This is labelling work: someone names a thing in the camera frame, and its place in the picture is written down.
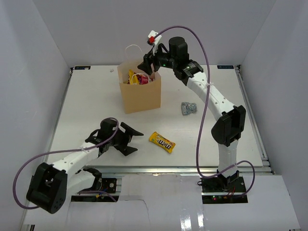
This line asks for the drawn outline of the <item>colourful Fox's candy bag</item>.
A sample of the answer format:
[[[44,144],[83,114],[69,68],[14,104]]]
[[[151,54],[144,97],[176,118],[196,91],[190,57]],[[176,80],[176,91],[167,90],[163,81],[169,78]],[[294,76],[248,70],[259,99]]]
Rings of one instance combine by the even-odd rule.
[[[138,74],[138,75],[145,75],[145,76],[149,76],[149,75],[147,75],[146,73],[137,73],[137,74]]]

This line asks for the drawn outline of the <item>yellow snack bar packet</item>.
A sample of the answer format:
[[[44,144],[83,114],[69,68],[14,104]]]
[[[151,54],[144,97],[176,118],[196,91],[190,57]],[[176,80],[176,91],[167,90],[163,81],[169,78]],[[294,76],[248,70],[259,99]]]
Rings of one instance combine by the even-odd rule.
[[[139,85],[138,74],[133,70],[128,71],[128,84],[130,85]]]

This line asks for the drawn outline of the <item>yellow M&M's packet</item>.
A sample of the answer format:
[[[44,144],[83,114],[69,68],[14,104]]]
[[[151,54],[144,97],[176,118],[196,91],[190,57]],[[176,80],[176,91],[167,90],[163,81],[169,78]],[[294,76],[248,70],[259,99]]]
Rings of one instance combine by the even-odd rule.
[[[163,137],[161,134],[154,132],[150,135],[149,141],[164,149],[169,154],[172,153],[175,143]]]

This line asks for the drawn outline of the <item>silver foil snack packet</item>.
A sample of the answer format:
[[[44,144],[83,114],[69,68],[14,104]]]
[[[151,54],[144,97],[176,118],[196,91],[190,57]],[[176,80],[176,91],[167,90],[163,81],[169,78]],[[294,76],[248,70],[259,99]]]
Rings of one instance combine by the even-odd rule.
[[[182,102],[181,103],[181,113],[184,116],[195,114],[197,112],[197,104],[196,103],[189,103],[189,102]]]

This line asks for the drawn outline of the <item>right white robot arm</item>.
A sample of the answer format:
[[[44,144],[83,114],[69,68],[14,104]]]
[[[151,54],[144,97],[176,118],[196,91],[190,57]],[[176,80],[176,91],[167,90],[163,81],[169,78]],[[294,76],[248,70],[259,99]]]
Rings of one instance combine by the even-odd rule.
[[[218,144],[219,154],[217,185],[221,191],[228,192],[239,177],[236,155],[238,140],[244,130],[246,109],[227,100],[210,83],[210,76],[196,61],[189,58],[184,38],[172,37],[168,49],[160,42],[160,38],[149,35],[147,42],[152,49],[144,55],[138,68],[148,75],[161,67],[172,69],[176,78],[191,89],[205,103],[205,108],[211,111],[216,120],[211,134]]]

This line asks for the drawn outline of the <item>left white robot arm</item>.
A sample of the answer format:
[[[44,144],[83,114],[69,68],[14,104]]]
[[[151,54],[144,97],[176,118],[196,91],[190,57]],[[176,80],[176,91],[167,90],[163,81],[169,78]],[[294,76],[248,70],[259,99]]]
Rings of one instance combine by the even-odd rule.
[[[137,151],[130,147],[134,136],[143,133],[110,117],[101,121],[81,147],[51,164],[40,164],[32,176],[26,199],[50,214],[60,210],[67,196],[75,193],[104,193],[102,174],[87,164],[113,147],[124,156]]]

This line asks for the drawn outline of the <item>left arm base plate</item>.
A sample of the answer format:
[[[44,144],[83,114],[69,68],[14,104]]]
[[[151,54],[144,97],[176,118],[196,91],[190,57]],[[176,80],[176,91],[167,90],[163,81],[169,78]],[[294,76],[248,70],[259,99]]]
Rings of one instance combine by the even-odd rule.
[[[97,178],[93,183],[93,189],[97,191],[104,191],[107,193],[115,193],[117,186],[116,178]]]

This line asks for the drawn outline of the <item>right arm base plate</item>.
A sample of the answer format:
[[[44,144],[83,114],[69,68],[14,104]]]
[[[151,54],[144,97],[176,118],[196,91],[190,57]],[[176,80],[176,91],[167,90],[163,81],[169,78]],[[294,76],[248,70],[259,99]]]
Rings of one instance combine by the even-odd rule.
[[[201,178],[197,185],[201,187],[204,205],[247,204],[246,186],[243,177],[239,177],[228,186],[224,186],[218,178]]]

